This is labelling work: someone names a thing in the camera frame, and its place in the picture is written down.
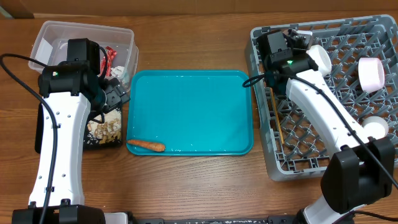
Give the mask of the red snack wrapper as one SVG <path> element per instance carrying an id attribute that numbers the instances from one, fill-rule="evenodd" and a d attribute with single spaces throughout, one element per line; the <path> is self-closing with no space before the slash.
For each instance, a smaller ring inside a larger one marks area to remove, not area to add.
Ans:
<path id="1" fill-rule="evenodd" d="M 107 46 L 105 48 L 107 58 L 103 57 L 101 61 L 101 72 L 103 72 L 106 69 L 106 76 L 110 77 L 111 76 L 111 66 L 114 58 L 117 56 L 117 51 L 112 49 L 110 46 Z"/>

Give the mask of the white bowl with food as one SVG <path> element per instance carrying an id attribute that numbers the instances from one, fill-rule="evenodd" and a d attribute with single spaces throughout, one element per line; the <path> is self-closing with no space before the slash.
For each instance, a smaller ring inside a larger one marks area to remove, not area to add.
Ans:
<path id="1" fill-rule="evenodd" d="M 331 60 L 328 52 L 321 45 L 313 45 L 307 50 L 307 54 L 318 65 L 318 71 L 323 77 L 331 73 Z"/>

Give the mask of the large white bowl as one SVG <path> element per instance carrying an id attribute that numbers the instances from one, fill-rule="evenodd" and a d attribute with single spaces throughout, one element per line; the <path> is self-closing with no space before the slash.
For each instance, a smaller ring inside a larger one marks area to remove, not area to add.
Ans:
<path id="1" fill-rule="evenodd" d="M 373 93 L 380 90 L 385 84 L 385 73 L 381 60 L 378 58 L 360 58 L 358 77 L 364 92 Z"/>

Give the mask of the small white cup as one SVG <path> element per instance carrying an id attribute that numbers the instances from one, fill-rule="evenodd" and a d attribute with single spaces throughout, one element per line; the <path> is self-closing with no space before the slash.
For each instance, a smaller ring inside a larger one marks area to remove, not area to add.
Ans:
<path id="1" fill-rule="evenodd" d="M 387 136 L 389 127 L 387 121 L 378 116 L 370 116 L 363 120 L 362 127 L 373 138 L 381 139 Z"/>

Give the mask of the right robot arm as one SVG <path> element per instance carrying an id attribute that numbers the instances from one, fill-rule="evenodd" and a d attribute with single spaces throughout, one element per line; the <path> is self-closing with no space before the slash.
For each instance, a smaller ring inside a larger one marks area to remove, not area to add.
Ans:
<path id="1" fill-rule="evenodd" d="M 331 92 L 324 80 L 331 72 L 328 52 L 307 37 L 273 30 L 256 39 L 267 86 L 302 110 L 330 157 L 320 182 L 322 196 L 299 211 L 295 222 L 350 222 L 362 207 L 397 187 L 396 150 L 389 138 L 371 136 Z"/>

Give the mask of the rice and food scraps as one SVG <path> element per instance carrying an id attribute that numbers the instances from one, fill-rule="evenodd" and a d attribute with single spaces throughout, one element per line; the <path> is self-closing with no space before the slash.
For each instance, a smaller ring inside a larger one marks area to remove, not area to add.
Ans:
<path id="1" fill-rule="evenodd" d="M 121 137 L 122 113 L 116 108 L 104 115 L 104 123 L 88 122 L 83 142 L 86 147 L 107 147 L 121 144 Z"/>

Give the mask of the orange carrot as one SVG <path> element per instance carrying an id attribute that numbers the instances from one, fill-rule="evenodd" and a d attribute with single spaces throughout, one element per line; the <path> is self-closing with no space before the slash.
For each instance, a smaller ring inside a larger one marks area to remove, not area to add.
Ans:
<path id="1" fill-rule="evenodd" d="M 164 152 L 165 145 L 159 142 L 149 142 L 137 139 L 127 140 L 127 143 L 133 146 L 143 147 L 144 149 L 148 149 L 155 152 Z"/>

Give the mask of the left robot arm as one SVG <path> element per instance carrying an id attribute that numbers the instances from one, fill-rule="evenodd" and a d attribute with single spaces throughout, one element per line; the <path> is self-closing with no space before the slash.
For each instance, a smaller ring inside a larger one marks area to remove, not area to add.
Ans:
<path id="1" fill-rule="evenodd" d="M 105 213 L 85 205 L 81 180 L 86 125 L 130 100 L 117 78 L 100 68 L 103 47 L 70 39 L 67 59 L 44 65 L 35 92 L 9 69 L 16 82 L 40 101 L 35 147 L 40 161 L 28 207 L 14 210 L 13 223 L 134 223 L 131 212 Z"/>

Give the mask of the white tissue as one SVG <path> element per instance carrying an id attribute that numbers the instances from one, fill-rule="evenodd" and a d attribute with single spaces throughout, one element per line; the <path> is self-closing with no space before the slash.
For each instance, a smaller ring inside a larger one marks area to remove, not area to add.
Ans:
<path id="1" fill-rule="evenodd" d="M 111 68 L 111 76 L 117 78 L 120 83 L 126 84 L 126 73 L 124 72 L 123 66 L 117 66 Z"/>

